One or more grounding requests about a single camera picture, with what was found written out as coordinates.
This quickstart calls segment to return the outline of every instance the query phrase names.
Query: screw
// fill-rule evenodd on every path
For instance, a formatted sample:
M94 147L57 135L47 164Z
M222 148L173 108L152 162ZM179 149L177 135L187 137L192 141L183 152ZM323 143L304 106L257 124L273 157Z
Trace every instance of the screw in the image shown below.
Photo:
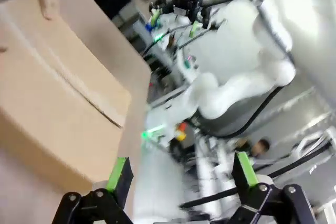
M97 194L97 196L100 198L100 197L102 197L103 195L104 195L104 193L102 192L102 191L98 191L98 192L96 192L96 194Z
M288 187L288 191L291 193L291 194L293 194L293 193L295 193L295 188L294 187L292 187L292 186L290 186L290 187Z
M259 186L259 189L261 190L261 191L267 191L267 186L265 186L265 185L260 185Z
M71 201L74 201L75 199L76 199L76 195L71 194L71 195L70 195L70 200L71 200Z

